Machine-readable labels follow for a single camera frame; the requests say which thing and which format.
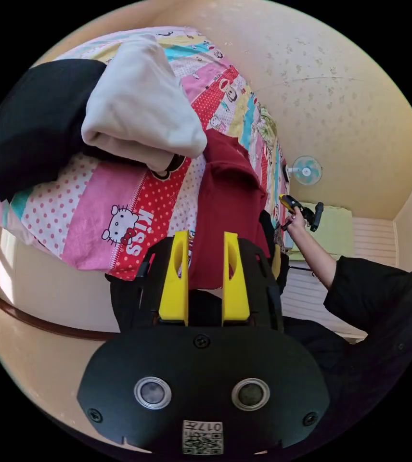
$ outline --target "camera lens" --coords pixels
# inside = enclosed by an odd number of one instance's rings
[[[162,409],[172,397],[169,385],[158,377],[144,377],[134,387],[135,399],[147,409]]]
[[[269,386],[256,378],[241,380],[232,390],[232,402],[242,411],[256,411],[262,408],[269,397]]]

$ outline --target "bed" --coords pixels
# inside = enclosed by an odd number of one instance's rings
[[[237,137],[249,151],[251,165],[268,192],[265,209],[274,226],[284,221],[278,196],[288,193],[288,184],[280,168],[284,155],[275,122],[245,77],[199,31],[151,27],[116,32],[57,59],[108,63],[121,43],[141,32],[156,36],[203,129]],[[230,98],[232,92],[236,98]],[[148,248],[166,236],[188,230],[191,252],[205,164],[203,156],[186,158],[167,180],[159,180],[143,167],[109,164],[77,153],[56,181],[20,191],[11,203],[0,202],[0,226],[79,270],[132,280]],[[137,234],[116,235],[116,221]]]

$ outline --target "wall fan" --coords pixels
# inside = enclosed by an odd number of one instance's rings
[[[287,182],[289,182],[291,176],[294,176],[299,183],[306,186],[318,183],[322,177],[322,170],[318,160],[310,155],[298,157],[292,167],[288,167],[286,162],[282,163],[282,171]]]

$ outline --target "maroon cloth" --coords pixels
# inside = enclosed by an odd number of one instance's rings
[[[198,216],[189,270],[189,289],[222,287],[224,232],[254,242],[270,256],[259,223],[267,192],[238,138],[206,130],[206,168],[198,195]]]

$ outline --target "label sticker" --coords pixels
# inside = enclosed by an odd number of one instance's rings
[[[224,436],[222,422],[184,420],[182,452],[184,454],[196,455],[223,454]]]

